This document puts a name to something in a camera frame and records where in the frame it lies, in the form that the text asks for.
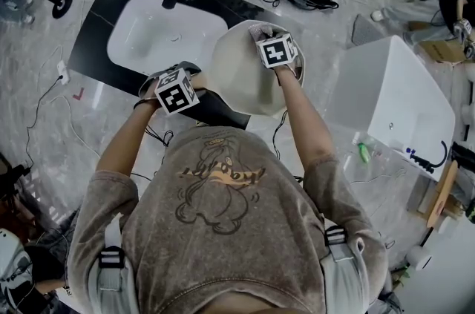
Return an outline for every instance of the black countertop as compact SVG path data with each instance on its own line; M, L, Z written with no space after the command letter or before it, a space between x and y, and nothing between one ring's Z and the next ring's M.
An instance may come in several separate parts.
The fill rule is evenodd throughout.
M113 63L107 54L107 43L124 6L130 0L95 0L76 38L68 67L106 85L134 96L146 76ZM178 0L221 17L231 28L245 20L261 20L281 24L281 18L261 7L242 0ZM182 112L210 125L245 128L250 116L231 110L211 91L198 92L200 104Z

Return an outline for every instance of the gray pants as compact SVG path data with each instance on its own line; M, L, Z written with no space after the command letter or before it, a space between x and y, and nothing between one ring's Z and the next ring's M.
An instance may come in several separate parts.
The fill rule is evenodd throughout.
M27 0L0 0L0 19L6 22L21 22L26 13Z
M453 39L453 34L440 13L439 0L406 2L383 8L381 13L385 19L393 21L421 21L432 24L428 29L405 32L403 37L409 45L415 45L423 41Z

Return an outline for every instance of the white sink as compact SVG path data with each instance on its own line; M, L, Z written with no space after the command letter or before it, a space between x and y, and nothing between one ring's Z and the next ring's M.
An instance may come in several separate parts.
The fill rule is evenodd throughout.
M187 5L162 7L163 0L130 0L107 45L113 63L150 75L182 61L206 70L217 40L228 30L212 13Z
M437 164L445 156L441 141L450 148L455 128L450 103L398 36L347 51L325 119L370 135L419 169L406 148ZM443 169L423 172L439 180Z

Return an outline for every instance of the fiducial marker cube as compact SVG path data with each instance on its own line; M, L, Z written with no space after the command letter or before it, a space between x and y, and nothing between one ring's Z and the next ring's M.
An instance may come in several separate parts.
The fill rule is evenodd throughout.
M177 114L200 102L182 68L160 76L155 95L167 115Z
M290 33L279 33L277 36L256 42L262 63L267 68L292 63L298 55Z

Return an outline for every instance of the power strip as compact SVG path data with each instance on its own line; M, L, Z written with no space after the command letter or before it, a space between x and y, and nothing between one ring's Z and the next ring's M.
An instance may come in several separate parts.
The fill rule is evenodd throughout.
M61 78L61 84L66 85L69 83L71 78L69 77L68 69L66 68L65 61L61 59L58 63L58 74L62 76Z

